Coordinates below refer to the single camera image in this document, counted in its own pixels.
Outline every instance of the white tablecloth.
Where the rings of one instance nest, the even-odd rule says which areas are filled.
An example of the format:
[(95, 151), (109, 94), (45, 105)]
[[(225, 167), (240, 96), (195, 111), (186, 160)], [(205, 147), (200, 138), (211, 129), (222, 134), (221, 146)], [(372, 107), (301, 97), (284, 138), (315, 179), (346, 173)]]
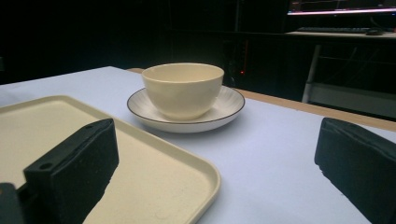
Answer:
[[(314, 163), (322, 116), (247, 99), (239, 117), (216, 130), (165, 133), (127, 108), (142, 88), (140, 75), (103, 67), (2, 85), (0, 106), (68, 95), (211, 161), (221, 188), (200, 223), (369, 223)], [(395, 132), (365, 128), (396, 142)]]

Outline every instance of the bowl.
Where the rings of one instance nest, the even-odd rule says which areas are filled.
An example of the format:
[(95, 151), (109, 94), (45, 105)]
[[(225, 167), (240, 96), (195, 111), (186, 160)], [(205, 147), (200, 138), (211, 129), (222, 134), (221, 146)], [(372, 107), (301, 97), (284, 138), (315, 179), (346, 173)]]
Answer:
[(196, 119), (215, 103), (224, 71), (205, 63), (168, 63), (145, 69), (148, 98), (170, 119)]

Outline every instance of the saucer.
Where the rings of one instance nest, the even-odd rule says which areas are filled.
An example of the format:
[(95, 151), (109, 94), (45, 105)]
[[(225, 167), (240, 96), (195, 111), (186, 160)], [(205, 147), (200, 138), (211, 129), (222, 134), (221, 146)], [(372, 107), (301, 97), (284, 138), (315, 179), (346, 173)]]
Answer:
[(135, 92), (127, 102), (129, 110), (143, 124), (170, 133), (199, 133), (216, 129), (234, 120), (245, 106), (245, 97), (222, 86), (212, 108), (197, 119), (176, 120), (161, 114), (151, 103), (146, 89)]

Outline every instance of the cream tray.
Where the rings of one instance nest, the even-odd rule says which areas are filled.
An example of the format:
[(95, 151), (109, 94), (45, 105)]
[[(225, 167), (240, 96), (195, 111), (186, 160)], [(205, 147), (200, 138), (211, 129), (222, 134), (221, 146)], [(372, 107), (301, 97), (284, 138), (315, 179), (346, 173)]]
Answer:
[[(1, 107), (0, 181), (20, 187), (25, 167), (80, 127), (108, 118), (68, 96)], [(196, 222), (218, 195), (217, 168), (161, 138), (114, 121), (120, 164), (84, 223)]]

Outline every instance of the bowl rim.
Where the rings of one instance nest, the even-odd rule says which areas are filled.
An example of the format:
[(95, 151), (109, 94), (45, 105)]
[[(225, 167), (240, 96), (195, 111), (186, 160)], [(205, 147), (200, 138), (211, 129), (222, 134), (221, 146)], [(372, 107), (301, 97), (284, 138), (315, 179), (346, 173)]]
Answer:
[[(147, 72), (149, 70), (152, 70), (152, 69), (155, 69), (155, 68), (161, 68), (161, 67), (165, 67), (165, 66), (174, 66), (174, 65), (186, 65), (186, 64), (189, 64), (189, 65), (203, 65), (205, 67), (211, 67), (211, 68), (214, 68), (214, 69), (218, 70), (219, 73), (216, 76), (213, 76), (212, 78), (188, 80), (188, 81), (168, 81), (168, 80), (155, 79), (155, 78), (147, 76)], [(211, 80), (223, 78), (224, 77), (224, 70), (222, 68), (218, 67), (218, 66), (215, 66), (215, 65), (209, 64), (209, 63), (163, 63), (163, 64), (154, 65), (154, 66), (151, 66), (149, 68), (144, 69), (142, 71), (141, 75), (142, 75), (143, 79), (150, 80), (150, 81), (155, 81), (155, 82), (161, 82), (161, 83), (172, 83), (172, 84), (176, 84), (176, 83), (199, 83), (199, 82), (206, 82), (206, 81), (211, 81)]]

